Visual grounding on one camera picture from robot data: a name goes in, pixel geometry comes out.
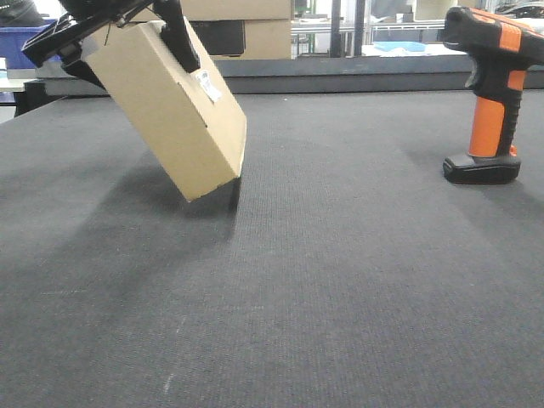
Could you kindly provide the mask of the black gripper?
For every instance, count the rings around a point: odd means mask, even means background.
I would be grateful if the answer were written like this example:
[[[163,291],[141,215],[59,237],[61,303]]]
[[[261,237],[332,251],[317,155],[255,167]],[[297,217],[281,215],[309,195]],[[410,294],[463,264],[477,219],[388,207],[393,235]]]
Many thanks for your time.
[[[65,73],[90,82],[105,90],[105,86],[89,65],[81,60],[82,41],[110,23],[129,22],[136,14],[152,4],[151,0],[90,0],[61,1],[65,14],[26,40],[21,51],[36,67],[54,56],[62,62]],[[161,39],[186,72],[201,68],[200,59],[192,46],[179,0],[154,1],[154,12],[165,22]]]

